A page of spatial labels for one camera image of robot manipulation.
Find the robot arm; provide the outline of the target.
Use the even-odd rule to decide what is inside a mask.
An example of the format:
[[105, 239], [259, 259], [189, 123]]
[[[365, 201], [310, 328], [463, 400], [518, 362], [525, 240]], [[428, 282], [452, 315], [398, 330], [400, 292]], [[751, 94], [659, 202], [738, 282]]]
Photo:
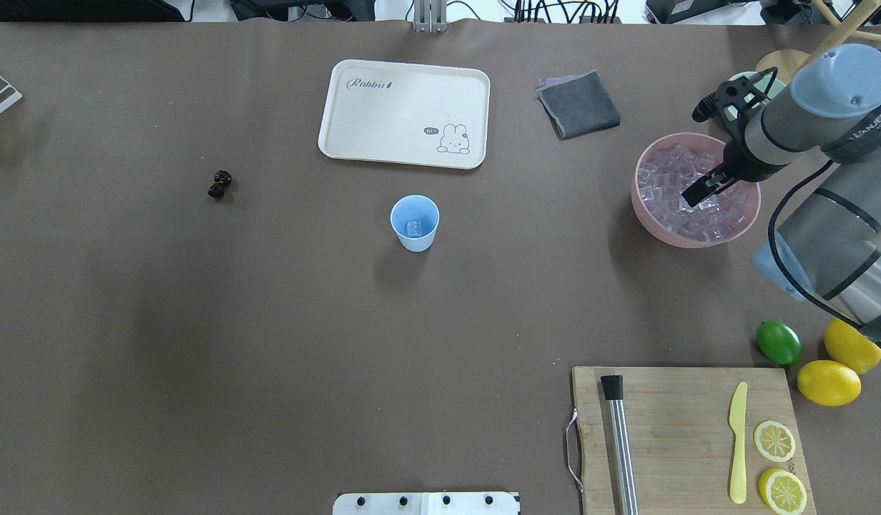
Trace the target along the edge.
[[776, 97], [761, 73], [728, 79], [695, 107], [731, 137], [717, 167], [683, 192], [689, 205], [739, 182], [757, 183], [811, 150], [823, 182], [784, 221], [774, 209], [752, 266], [781, 290], [855, 327], [881, 349], [881, 50], [842, 44], [800, 69]]

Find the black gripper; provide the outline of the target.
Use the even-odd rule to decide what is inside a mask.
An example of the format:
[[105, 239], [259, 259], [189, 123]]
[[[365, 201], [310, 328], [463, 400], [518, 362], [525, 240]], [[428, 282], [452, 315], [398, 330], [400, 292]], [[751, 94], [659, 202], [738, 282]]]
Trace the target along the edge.
[[740, 143], [727, 143], [721, 170], [712, 170], [693, 182], [681, 196], [689, 207], [696, 207], [712, 196], [719, 195], [732, 182], [759, 181], [759, 160]]

